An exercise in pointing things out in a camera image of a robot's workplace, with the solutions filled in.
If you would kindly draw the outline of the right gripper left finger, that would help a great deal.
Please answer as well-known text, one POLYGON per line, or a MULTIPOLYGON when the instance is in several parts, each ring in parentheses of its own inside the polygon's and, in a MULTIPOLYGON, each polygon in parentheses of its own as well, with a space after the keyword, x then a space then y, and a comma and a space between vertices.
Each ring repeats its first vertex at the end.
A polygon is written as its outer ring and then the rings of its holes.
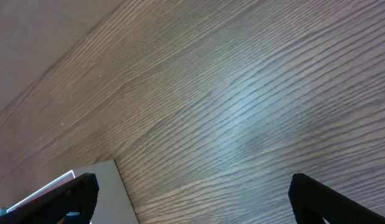
POLYGON ((0 224, 89 224, 97 205, 96 175, 84 173, 50 192, 0 216, 0 224))

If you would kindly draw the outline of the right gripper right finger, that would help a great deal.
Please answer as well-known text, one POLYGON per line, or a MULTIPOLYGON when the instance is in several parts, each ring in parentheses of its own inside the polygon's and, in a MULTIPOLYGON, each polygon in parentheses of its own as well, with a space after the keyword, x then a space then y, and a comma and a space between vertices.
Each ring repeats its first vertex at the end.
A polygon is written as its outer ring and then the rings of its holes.
POLYGON ((288 197, 296 222, 299 224, 385 224, 385 217, 303 173, 293 174, 288 197))

